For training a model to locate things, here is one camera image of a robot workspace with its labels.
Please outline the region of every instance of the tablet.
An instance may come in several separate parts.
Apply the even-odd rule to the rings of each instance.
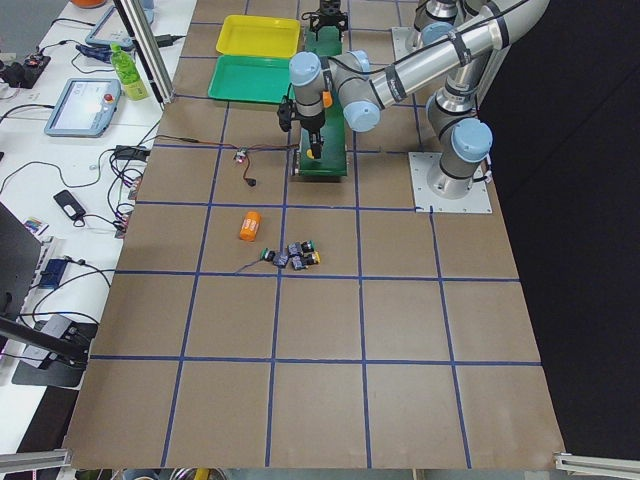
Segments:
[[[53,137],[99,137],[109,126],[119,99],[117,79],[72,78],[67,81],[44,133]]]
[[[149,24],[151,24],[154,16],[153,8],[145,8],[144,14]],[[85,42],[87,45],[94,47],[108,47],[112,43],[116,43],[123,50],[133,49],[133,42],[114,6],[109,7],[102,18],[96,22],[95,27],[91,29],[89,35],[85,38]]]

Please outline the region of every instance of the green bottle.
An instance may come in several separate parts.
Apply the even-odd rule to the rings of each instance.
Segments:
[[[142,100],[149,96],[133,59],[115,43],[111,44],[111,65],[118,74],[124,93],[131,100]]]

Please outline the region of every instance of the green tray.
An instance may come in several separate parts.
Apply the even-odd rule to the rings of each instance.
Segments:
[[[209,85],[216,100],[280,103],[289,87],[289,60],[223,55]]]

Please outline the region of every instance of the yellow tray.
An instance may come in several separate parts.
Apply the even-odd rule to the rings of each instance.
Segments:
[[[229,15],[216,50],[225,55],[291,58],[298,51],[300,22],[290,18]]]

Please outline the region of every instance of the white desk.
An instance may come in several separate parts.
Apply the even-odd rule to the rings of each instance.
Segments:
[[[186,35],[189,27],[189,21],[195,7],[195,0],[156,0],[155,19],[151,24],[151,30],[155,35],[172,34]],[[111,2],[95,9],[81,9],[69,3],[60,14],[60,17],[73,18],[86,22],[97,22],[106,10],[112,6]],[[91,27],[71,23],[56,22],[53,24],[49,32],[40,42],[40,47],[53,45],[62,40],[76,40],[84,43],[86,36],[89,34]],[[162,58],[167,67],[169,75],[173,78],[184,40],[177,40],[171,47],[164,47],[160,50]],[[18,95],[11,99],[0,102],[0,112],[23,105],[25,103],[43,103],[55,105],[58,97],[62,93],[62,89],[69,78],[117,78],[115,72],[98,72],[83,75],[71,65],[71,60],[76,56],[78,51],[75,44],[69,42],[65,45],[55,45],[45,50],[45,55],[51,56],[51,62],[43,72],[34,88],[31,90],[21,90]],[[85,71],[95,69],[112,70],[110,64],[99,62],[95,59],[80,56],[76,64]],[[138,70],[143,76],[149,91],[149,97],[137,102],[123,98],[118,104],[118,111],[111,122],[112,125],[147,125],[151,126],[158,121],[162,114],[160,106],[156,102],[149,82],[144,76],[144,71],[140,62],[137,62]],[[0,89],[0,96],[7,96],[4,89]],[[49,118],[50,111],[46,110],[29,110],[18,111],[12,114],[12,117],[20,118]]]
[[[156,0],[155,3],[153,32],[156,35],[186,35],[196,0]],[[60,16],[95,22],[110,5],[109,2],[104,7],[85,10],[68,4]],[[40,46],[65,39],[84,43],[89,30],[88,27],[79,28],[78,24],[58,22],[45,35]],[[178,40],[173,46],[161,50],[171,77],[175,74],[183,44],[183,40]],[[15,98],[0,101],[0,114],[25,103],[55,104],[69,78],[116,78],[114,72],[82,75],[70,63],[76,53],[72,43],[48,48],[45,54],[51,56],[51,62],[35,88],[20,90]],[[85,57],[79,58],[77,64],[83,70],[110,68],[110,65]],[[7,96],[14,91],[0,87],[0,96]],[[160,119],[162,111],[152,94],[138,102],[123,96],[109,128],[100,138],[94,139],[46,136],[43,129],[50,113],[50,110],[44,109],[19,110],[0,124],[0,150],[5,152],[4,159],[0,161],[0,182],[20,166],[38,160],[58,165],[69,184],[89,183],[97,177],[95,165],[101,152],[117,144],[137,144]],[[72,192],[88,213],[112,218],[106,194],[114,176],[109,169],[107,157],[105,155],[102,161],[101,180],[93,186],[74,189]],[[75,259],[84,258],[100,269],[115,268],[122,241],[115,239],[115,230],[99,219],[88,218],[86,227],[75,228],[52,199],[55,193],[65,188],[54,168],[31,165],[7,182],[5,190],[0,194],[0,201],[20,220],[33,216],[48,223],[46,234],[62,239],[58,249],[60,254]],[[87,271],[86,268],[70,265],[64,278],[72,278]],[[104,279],[100,275],[90,275],[53,294],[44,303],[46,310],[40,310],[79,311],[99,320],[107,294]],[[29,307],[32,308],[42,295],[43,292],[37,291],[32,294],[25,311],[31,311]],[[74,318],[73,315],[69,317],[80,322],[86,321],[81,317]],[[21,350],[21,344],[12,341],[7,344],[8,353],[20,354]],[[44,387],[11,384],[16,364],[17,360],[6,357],[0,361],[0,454],[16,452],[45,390]]]

